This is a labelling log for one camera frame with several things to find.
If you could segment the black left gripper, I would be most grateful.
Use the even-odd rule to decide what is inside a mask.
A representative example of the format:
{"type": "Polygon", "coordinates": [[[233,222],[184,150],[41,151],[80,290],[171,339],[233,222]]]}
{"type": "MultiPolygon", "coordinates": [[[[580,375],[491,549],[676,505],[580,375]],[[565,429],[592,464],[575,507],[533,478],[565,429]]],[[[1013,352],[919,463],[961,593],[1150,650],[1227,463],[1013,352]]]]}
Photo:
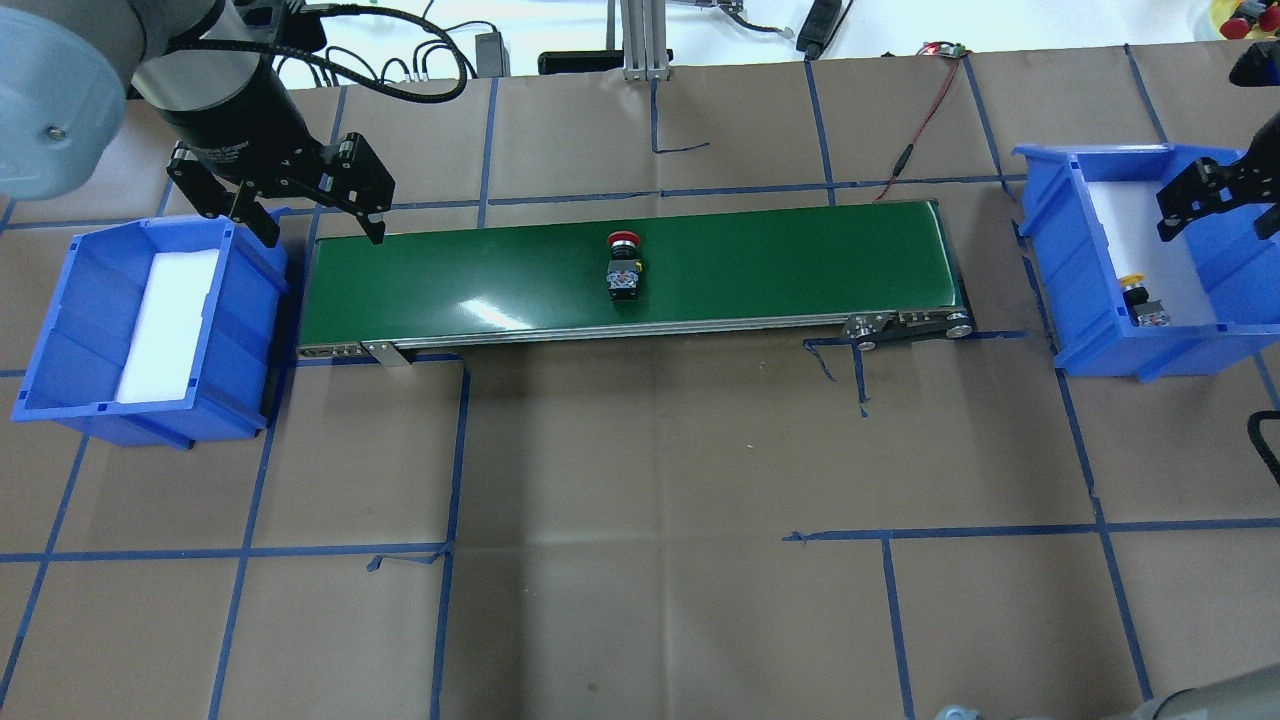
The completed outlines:
{"type": "Polygon", "coordinates": [[[260,200],[302,197],[357,217],[370,243],[383,245],[381,211],[396,181],[362,135],[324,145],[289,100],[224,102],[164,118],[179,138],[166,169],[200,215],[242,220],[274,249],[282,231],[260,200]]]}

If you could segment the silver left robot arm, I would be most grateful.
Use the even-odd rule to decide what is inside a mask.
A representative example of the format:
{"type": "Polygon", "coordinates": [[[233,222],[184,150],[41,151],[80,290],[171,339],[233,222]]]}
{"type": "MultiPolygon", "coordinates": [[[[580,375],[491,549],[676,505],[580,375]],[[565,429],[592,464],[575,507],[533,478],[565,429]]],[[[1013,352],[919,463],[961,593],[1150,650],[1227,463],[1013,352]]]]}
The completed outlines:
{"type": "Polygon", "coordinates": [[[3,193],[49,200],[95,173],[138,94],[173,128],[166,173],[201,215],[266,246],[268,199],[308,199],[385,237],[396,182],[367,140],[323,143],[232,1],[5,1],[3,193]]]}

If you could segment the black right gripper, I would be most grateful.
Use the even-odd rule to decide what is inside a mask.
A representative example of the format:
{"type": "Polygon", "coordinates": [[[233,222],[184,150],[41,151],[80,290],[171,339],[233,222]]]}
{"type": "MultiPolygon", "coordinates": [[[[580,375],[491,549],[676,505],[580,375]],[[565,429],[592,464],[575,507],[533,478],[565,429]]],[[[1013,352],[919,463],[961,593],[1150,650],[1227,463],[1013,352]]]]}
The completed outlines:
{"type": "Polygon", "coordinates": [[[1235,161],[1222,164],[1197,158],[1157,193],[1161,213],[1158,237],[1174,241],[1190,223],[1238,208],[1265,205],[1253,228],[1262,241],[1279,231],[1279,115],[1254,133],[1251,145],[1235,161]]]}

